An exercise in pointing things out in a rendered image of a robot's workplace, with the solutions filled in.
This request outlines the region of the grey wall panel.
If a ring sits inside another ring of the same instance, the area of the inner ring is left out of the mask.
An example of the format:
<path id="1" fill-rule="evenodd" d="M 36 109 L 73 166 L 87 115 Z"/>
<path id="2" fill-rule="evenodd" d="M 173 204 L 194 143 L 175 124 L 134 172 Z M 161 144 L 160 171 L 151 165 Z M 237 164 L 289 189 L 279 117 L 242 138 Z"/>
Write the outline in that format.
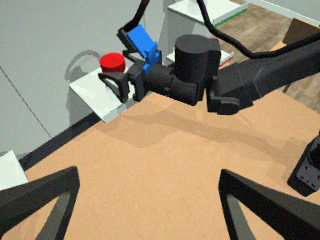
<path id="1" fill-rule="evenodd" d="M 0 157 L 13 150 L 24 172 L 101 121 L 69 84 L 127 49 L 116 36 L 142 0 L 0 0 Z M 175 41 L 207 27 L 150 0 L 141 24 L 162 65 Z"/>

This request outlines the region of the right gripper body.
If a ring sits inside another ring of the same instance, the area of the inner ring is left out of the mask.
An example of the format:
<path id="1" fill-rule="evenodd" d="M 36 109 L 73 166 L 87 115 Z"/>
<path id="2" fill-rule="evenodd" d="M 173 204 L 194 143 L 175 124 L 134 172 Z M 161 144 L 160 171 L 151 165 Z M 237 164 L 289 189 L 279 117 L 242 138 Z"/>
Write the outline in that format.
<path id="1" fill-rule="evenodd" d="M 162 65 L 162 51 L 157 50 L 157 42 L 152 41 L 141 24 L 129 32 L 126 37 L 140 56 L 146 58 L 146 61 L 138 59 L 119 78 L 122 97 L 126 98 L 130 93 L 129 82 L 134 85 L 134 101 L 141 102 L 149 91 L 169 97 L 170 88 L 166 85 L 172 83 L 173 75 L 175 75 L 174 68 Z"/>

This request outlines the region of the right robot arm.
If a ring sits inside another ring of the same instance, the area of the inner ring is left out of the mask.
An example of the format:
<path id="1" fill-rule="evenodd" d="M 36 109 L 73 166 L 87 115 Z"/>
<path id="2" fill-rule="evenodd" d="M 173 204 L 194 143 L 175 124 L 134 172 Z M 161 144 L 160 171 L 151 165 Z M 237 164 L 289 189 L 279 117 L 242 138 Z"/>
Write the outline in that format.
<path id="1" fill-rule="evenodd" d="M 280 87 L 319 73 L 320 34 L 273 57 L 234 62 L 219 69 L 221 56 L 216 38 L 198 34 L 178 37 L 175 75 L 171 74 L 171 85 L 166 85 L 169 98 L 196 106 L 206 90 L 207 112 L 234 115 Z M 320 189 L 319 136 L 320 130 L 295 174 L 295 179 L 313 192 Z"/>

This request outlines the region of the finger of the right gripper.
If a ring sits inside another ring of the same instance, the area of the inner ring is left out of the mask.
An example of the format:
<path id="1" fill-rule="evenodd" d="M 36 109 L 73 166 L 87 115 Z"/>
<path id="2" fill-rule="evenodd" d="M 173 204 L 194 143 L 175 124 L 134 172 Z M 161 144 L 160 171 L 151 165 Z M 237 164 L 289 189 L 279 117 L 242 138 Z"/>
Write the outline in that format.
<path id="1" fill-rule="evenodd" d="M 138 60 L 138 58 L 131 56 L 131 55 L 130 55 L 131 53 L 130 53 L 127 49 L 126 49 L 126 50 L 123 50 L 122 53 L 123 53 L 123 56 L 124 56 L 125 58 L 129 59 L 130 61 L 132 61 L 132 62 L 134 62 L 134 63 Z M 135 50 L 135 51 L 133 51 L 132 53 L 138 53 L 138 52 Z"/>
<path id="2" fill-rule="evenodd" d="M 111 91 L 115 94 L 115 96 L 119 99 L 119 101 L 121 103 L 125 104 L 127 102 L 127 100 L 129 99 L 129 96 L 127 95 L 126 98 L 122 97 L 119 82 L 118 82 L 119 78 L 123 74 L 124 74 L 123 72 L 101 72 L 101 73 L 98 73 L 98 77 L 105 85 L 107 85 L 111 89 Z M 107 79 L 113 81 L 118 87 L 113 85 Z"/>

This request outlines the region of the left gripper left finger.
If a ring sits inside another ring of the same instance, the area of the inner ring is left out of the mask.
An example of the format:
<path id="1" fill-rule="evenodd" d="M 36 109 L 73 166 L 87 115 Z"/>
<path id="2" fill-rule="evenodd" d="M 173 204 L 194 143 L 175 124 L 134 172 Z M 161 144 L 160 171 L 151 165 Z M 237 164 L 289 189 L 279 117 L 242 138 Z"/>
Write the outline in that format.
<path id="1" fill-rule="evenodd" d="M 77 166 L 0 190 L 0 240 L 3 235 L 58 197 L 35 240 L 64 240 L 80 180 Z"/>

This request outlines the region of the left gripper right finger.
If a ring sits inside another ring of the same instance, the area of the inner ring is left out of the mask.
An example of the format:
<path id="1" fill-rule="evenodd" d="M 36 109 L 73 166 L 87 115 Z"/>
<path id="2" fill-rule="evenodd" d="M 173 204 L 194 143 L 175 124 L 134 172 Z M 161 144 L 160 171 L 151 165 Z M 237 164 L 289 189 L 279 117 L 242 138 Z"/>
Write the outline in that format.
<path id="1" fill-rule="evenodd" d="M 230 240 L 256 240 L 238 200 L 284 240 L 320 240 L 320 205 L 221 169 L 218 191 Z"/>

